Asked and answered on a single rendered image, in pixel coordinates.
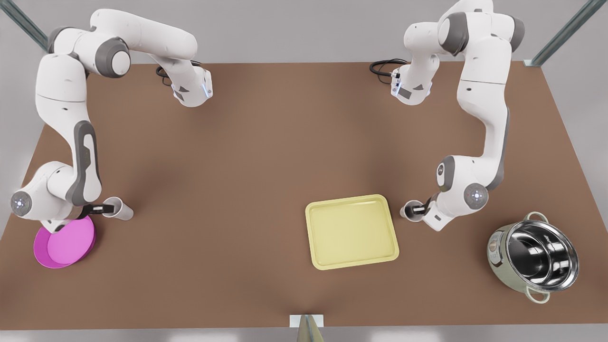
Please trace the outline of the stainless steel pot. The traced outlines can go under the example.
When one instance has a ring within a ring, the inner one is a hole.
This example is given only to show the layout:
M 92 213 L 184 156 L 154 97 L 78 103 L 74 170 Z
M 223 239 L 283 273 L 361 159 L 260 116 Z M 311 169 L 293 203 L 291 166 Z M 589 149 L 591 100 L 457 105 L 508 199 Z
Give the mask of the stainless steel pot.
M 580 271 L 571 241 L 537 211 L 493 232 L 485 251 L 496 277 L 536 304 L 571 287 Z

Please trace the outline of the pale yellow rectangular tray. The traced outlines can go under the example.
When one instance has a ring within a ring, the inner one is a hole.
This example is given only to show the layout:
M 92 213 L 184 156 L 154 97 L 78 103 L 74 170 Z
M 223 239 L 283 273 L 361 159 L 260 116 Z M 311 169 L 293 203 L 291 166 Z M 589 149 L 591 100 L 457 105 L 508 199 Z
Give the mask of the pale yellow rectangular tray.
M 388 201 L 379 194 L 316 201 L 305 208 L 317 270 L 389 262 L 399 246 Z

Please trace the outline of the white IKEA cup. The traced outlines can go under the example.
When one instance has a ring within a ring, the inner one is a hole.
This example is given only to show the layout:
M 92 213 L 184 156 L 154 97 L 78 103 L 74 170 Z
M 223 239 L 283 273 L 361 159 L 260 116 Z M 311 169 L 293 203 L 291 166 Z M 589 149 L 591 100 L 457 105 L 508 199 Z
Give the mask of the white IKEA cup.
M 402 206 L 400 208 L 399 213 L 400 213 L 400 216 L 408 219 L 409 221 L 420 222 L 423 219 L 424 216 L 423 217 L 414 217 L 413 216 L 413 214 L 412 214 L 412 204 L 413 204 L 413 201 L 414 200 L 410 200 L 406 204 L 404 204 L 404 206 Z
M 119 197 L 110 197 L 103 202 L 104 206 L 112 206 L 112 210 L 104 209 L 103 216 L 128 221 L 134 216 L 132 208 L 127 206 Z

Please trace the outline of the silver frame post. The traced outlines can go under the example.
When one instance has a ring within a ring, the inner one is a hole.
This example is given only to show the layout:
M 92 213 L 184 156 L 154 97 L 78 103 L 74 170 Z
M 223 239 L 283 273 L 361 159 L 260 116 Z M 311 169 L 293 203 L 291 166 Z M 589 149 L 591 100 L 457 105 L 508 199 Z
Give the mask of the silver frame post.
M 47 35 L 33 22 L 13 0 L 0 0 L 0 10 L 6 13 L 44 52 L 48 51 Z
M 523 61 L 524 66 L 543 66 L 606 2 L 608 0 L 587 0 L 533 58 Z
M 289 316 L 289 327 L 298 328 L 296 342 L 325 342 L 320 331 L 324 326 L 323 314 Z

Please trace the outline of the pink round plate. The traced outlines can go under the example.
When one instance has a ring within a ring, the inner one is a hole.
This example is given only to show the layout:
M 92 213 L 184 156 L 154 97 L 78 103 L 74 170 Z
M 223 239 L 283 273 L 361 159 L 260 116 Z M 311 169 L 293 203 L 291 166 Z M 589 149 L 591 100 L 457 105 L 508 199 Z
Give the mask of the pink round plate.
M 54 234 L 41 227 L 33 242 L 33 255 L 47 268 L 71 266 L 89 254 L 96 238 L 97 231 L 90 217 L 73 220 Z

